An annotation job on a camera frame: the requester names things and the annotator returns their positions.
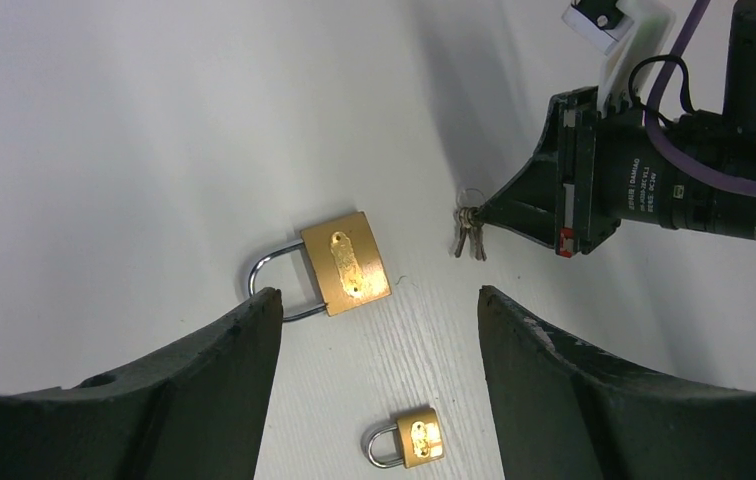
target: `black cable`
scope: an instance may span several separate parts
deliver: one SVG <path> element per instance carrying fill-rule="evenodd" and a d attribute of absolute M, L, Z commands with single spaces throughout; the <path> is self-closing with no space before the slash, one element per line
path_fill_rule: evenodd
<path fill-rule="evenodd" d="M 657 115 L 658 118 L 660 118 L 661 121 L 664 122 L 664 125 L 666 125 L 667 128 L 670 128 L 675 124 L 675 122 L 665 117 L 663 114 L 661 114 L 661 112 L 646 106 L 646 104 L 640 101 L 640 96 L 637 95 L 637 92 L 634 90 L 634 81 L 637 79 L 637 74 L 640 73 L 640 70 L 643 69 L 643 67 L 645 67 L 646 65 L 656 62 L 672 62 L 681 68 L 681 74 L 683 76 L 681 82 L 681 93 L 679 95 L 681 108 L 691 115 L 696 113 L 696 109 L 693 108 L 693 101 L 690 98 L 690 71 L 687 68 L 687 63 L 684 62 L 684 59 L 677 55 L 657 55 L 655 57 L 649 57 L 638 63 L 637 66 L 634 67 L 634 70 L 631 71 L 631 75 L 628 77 L 628 95 L 631 97 L 631 103 L 633 103 L 637 108 L 640 108 L 644 112 L 649 112 Z"/>

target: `large brass padlock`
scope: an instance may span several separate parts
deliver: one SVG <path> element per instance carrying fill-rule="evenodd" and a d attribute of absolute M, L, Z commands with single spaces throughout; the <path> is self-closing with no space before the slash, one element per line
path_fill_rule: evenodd
<path fill-rule="evenodd" d="M 400 440 L 401 456 L 391 460 L 376 458 L 372 452 L 375 440 L 385 433 L 392 432 L 396 432 Z M 369 462 L 378 468 L 399 465 L 413 468 L 443 458 L 446 452 L 443 449 L 443 432 L 440 430 L 437 412 L 429 407 L 399 417 L 395 424 L 387 425 L 373 433 L 365 450 Z"/>
<path fill-rule="evenodd" d="M 248 276 L 248 295 L 255 292 L 260 269 L 270 260 L 304 249 L 319 284 L 323 303 L 285 322 L 300 320 L 322 311 L 337 315 L 390 295 L 390 283 L 378 245 L 363 212 L 306 228 L 301 239 L 284 245 L 258 260 Z"/>

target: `table surface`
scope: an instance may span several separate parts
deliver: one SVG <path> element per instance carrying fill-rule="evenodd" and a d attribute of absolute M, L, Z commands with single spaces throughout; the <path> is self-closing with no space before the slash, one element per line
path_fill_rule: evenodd
<path fill-rule="evenodd" d="M 629 360 L 756 390 L 756 244 L 629 224 L 567 261 L 489 228 L 486 263 L 449 256 L 458 191 L 493 193 L 548 98 L 598 81 L 566 1 L 30 3 L 0 0 L 0 393 L 198 329 L 244 299 L 257 255 L 358 210 L 393 295 L 285 326 L 257 478 L 502 478 L 483 284 Z M 714 3 L 687 58 L 718 111 Z M 315 300 L 298 255 L 259 283 Z M 363 432 L 426 404 L 447 457 L 369 466 Z"/>

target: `padlock body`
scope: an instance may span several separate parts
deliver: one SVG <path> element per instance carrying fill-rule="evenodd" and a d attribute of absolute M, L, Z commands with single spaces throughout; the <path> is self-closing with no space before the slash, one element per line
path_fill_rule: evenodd
<path fill-rule="evenodd" d="M 328 315 L 390 295 L 384 263 L 363 212 L 304 229 L 301 238 Z"/>
<path fill-rule="evenodd" d="M 417 410 L 396 421 L 405 468 L 439 460 L 445 455 L 443 432 L 433 408 Z"/>

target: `bunch of keys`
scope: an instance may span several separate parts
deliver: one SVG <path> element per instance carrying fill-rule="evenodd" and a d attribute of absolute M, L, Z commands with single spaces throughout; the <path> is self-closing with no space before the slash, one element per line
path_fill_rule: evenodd
<path fill-rule="evenodd" d="M 478 261 L 487 261 L 487 253 L 484 252 L 484 224 L 475 219 L 477 213 L 478 207 L 460 207 L 455 210 L 455 220 L 458 224 L 455 258 L 460 258 L 463 254 L 463 246 L 469 237 L 472 255 Z"/>

